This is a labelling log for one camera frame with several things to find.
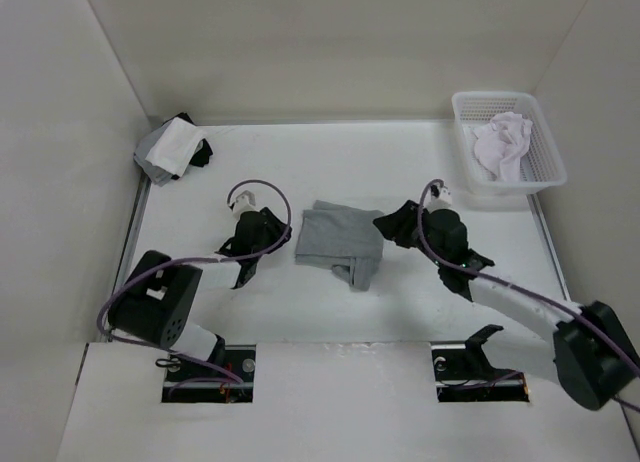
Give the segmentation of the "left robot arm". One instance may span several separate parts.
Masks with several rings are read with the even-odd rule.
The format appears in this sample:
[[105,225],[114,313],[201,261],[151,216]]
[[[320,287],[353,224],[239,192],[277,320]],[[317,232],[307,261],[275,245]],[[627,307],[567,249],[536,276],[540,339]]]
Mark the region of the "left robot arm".
[[242,213],[234,235],[218,250],[221,263],[177,264],[168,255],[147,251],[129,277],[136,284],[106,311],[113,329],[137,341],[173,352],[206,381],[224,369],[224,339],[191,322],[189,315],[201,284],[237,290],[256,274],[259,260],[291,238],[291,227],[269,208]]

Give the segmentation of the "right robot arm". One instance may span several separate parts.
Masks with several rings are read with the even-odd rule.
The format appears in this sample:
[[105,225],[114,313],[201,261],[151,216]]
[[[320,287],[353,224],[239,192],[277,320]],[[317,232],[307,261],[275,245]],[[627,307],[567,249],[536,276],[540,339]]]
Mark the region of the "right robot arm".
[[639,356],[610,306],[552,299],[500,277],[493,260],[470,248],[466,225],[447,203],[408,200],[373,224],[384,239],[420,250],[450,292],[543,339],[546,349],[530,355],[524,369],[558,384],[580,406],[599,410],[638,378]]

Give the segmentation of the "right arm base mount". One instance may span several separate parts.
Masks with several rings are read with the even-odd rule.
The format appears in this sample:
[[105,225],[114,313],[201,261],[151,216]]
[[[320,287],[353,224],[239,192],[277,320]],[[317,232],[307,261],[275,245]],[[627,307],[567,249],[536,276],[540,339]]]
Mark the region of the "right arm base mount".
[[483,345],[503,327],[489,324],[464,341],[435,342],[431,357],[440,403],[524,402],[529,393],[524,374],[493,367]]

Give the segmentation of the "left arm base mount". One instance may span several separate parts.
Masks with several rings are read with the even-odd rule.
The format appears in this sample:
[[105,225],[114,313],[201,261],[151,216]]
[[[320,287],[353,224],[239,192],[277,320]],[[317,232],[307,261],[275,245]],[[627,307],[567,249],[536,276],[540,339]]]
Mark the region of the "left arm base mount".
[[223,371],[168,355],[155,361],[164,370],[161,401],[175,404],[252,403],[257,347],[227,345],[216,358]]

